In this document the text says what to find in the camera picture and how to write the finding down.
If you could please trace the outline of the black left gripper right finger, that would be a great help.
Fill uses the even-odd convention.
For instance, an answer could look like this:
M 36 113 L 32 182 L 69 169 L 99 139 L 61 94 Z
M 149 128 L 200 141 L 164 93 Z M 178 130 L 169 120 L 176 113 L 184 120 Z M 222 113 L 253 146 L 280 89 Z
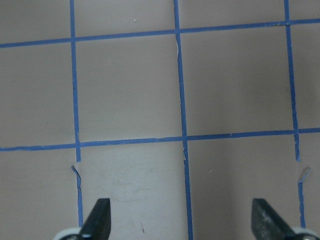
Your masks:
M 293 240 L 294 230 L 263 198 L 254 198 L 251 205 L 251 231 L 256 240 Z

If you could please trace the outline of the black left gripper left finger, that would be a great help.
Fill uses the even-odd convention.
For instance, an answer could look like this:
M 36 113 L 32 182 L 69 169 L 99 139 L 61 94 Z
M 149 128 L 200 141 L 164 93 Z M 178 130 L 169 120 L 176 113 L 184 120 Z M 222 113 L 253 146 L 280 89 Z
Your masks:
M 80 240 L 108 240 L 111 233 L 111 201 L 99 198 L 79 231 Z

